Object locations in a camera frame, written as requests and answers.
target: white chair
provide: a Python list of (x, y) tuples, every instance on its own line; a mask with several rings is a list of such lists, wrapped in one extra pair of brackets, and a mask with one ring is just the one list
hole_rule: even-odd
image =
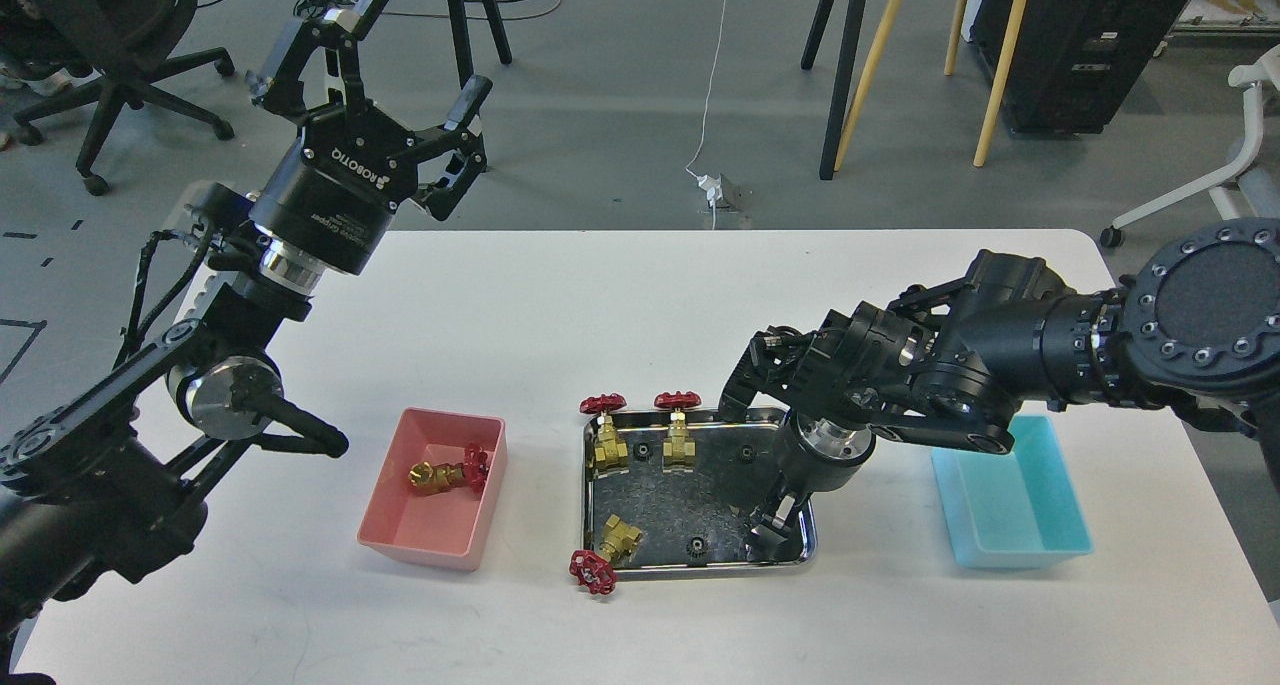
[[(1106, 248), (1117, 247), (1124, 242), (1125, 225), (1132, 225), (1142, 220), (1143, 216), (1160, 213), (1165, 207), (1206, 191), (1224, 220), (1248, 215), (1280, 216), (1280, 183), (1272, 178), (1271, 170), (1267, 168), (1267, 165), (1280, 165), (1280, 157), (1276, 157), (1276, 163), (1267, 164), (1261, 163), (1258, 157), (1263, 151), (1263, 105), (1267, 96), (1274, 96), (1276, 88), (1280, 88), (1280, 46), (1271, 47), (1253, 65), (1235, 65), (1226, 82), (1233, 88), (1245, 88), (1243, 96), (1244, 138), (1231, 161), (1178, 189), (1171, 189), (1171, 192), (1153, 198), (1146, 205), (1116, 216), (1115, 220), (1111, 220), (1111, 225), (1098, 236), (1098, 245)], [(1267, 151), (1276, 149), (1276, 152), (1266, 152), (1267, 157), (1262, 157), (1262, 160), (1271, 160), (1272, 155), (1280, 156), (1280, 147), (1277, 147), (1280, 143), (1271, 145), (1272, 147), (1267, 147)]]

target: black robotic arm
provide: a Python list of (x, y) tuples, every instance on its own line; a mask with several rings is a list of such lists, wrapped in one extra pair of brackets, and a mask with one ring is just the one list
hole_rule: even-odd
[(740, 420), (758, 393), (790, 406), (781, 475), (755, 516), (762, 547), (787, 539), (808, 498), (849, 481), (877, 439), (1004, 455), (1025, 401), (1170, 407), (1257, 439), (1280, 488), (1277, 237), (1277, 220), (1211, 225), (1093, 294), (1041, 259), (982, 251), (964, 278), (886, 310), (756, 333), (719, 412)]
[[(266, 347), (284, 320), (306, 318), (324, 270), (361, 271), (401, 202), (443, 220), (485, 164), (476, 114), (489, 79), (475, 76), (448, 120), (425, 131), (406, 129), (365, 96), (357, 42), (385, 3), (288, 26), (264, 74), (248, 79), (255, 102), (288, 117), (298, 137), (261, 193), (215, 184), (191, 205), (183, 239), (200, 243), (216, 271), (195, 311), (145, 343), (131, 324), (106, 379), (0, 447), (5, 673), (18, 627), (46, 599), (77, 598), (106, 571), (137, 583), (191, 552), (205, 498), (251, 447), (346, 452), (339, 430), (284, 398)], [(323, 105), (306, 108), (298, 78), (316, 50), (338, 81)], [(445, 155), (445, 174), (417, 183), (417, 166)], [(137, 394), (160, 379), (202, 433), (165, 463), (131, 425)], [(294, 434), (268, 434), (271, 423)]]

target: light blue plastic container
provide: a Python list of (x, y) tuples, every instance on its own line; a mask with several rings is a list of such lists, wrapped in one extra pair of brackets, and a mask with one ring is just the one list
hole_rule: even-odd
[(1093, 552), (1053, 425), (1019, 415), (1007, 456), (933, 448), (951, 549), (965, 567), (1046, 567)]

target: stainless steel tray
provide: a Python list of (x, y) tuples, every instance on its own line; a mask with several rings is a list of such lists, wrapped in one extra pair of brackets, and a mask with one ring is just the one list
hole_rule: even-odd
[[(668, 472), (662, 467), (668, 412), (613, 412), (631, 457), (627, 470), (604, 474), (589, 466), (598, 429), (591, 419), (582, 433), (582, 547), (594, 549), (604, 521), (617, 515), (644, 533), (635, 554), (614, 567), (620, 580), (737, 575), (808, 562), (818, 548), (812, 506), (776, 557), (748, 547), (748, 517), (778, 475), (772, 448), (782, 415), (759, 407), (745, 423), (724, 423), (712, 410), (686, 411), (696, 462), (692, 471)], [(637, 457), (641, 446), (648, 458)], [(694, 538), (705, 543), (705, 554), (690, 554)]]

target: brass valve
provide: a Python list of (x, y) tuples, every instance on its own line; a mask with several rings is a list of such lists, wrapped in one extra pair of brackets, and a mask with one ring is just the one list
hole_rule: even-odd
[(617, 426), (613, 426), (611, 414), (614, 410), (626, 407), (626, 398), (612, 393), (586, 398), (579, 406), (582, 415), (594, 415), (599, 421), (599, 430), (595, 430), (595, 447), (591, 449), (591, 467), (599, 472), (609, 470), (626, 470), (628, 461), (627, 443), (618, 435)]
[(685, 419), (685, 410), (698, 407), (703, 399), (698, 393), (662, 393), (653, 401), (654, 407), (671, 411), (671, 425), (667, 426), (667, 438), (662, 442), (662, 467), (692, 470), (698, 447), (694, 437), (689, 433), (689, 424)]
[(488, 479), (489, 453), (475, 444), (466, 447), (462, 462), (451, 465), (420, 462), (408, 470), (408, 484), (417, 493), (425, 496), (440, 494), (460, 485), (467, 485), (472, 493), (479, 496), (484, 493), (484, 484)]
[(622, 522), (617, 515), (604, 521), (600, 544), (594, 551), (575, 551), (568, 561), (568, 572), (585, 585), (593, 595), (608, 595), (618, 584), (613, 566), (631, 557), (640, 545), (639, 528)]
[(595, 552), (607, 560), (609, 565), (618, 565), (631, 557), (631, 553), (636, 552), (643, 535), (635, 525), (627, 525), (617, 515), (611, 515), (604, 521), (600, 547), (595, 548)]
[(420, 494), (435, 496), (466, 483), (461, 465), (420, 462), (408, 471), (408, 481)]

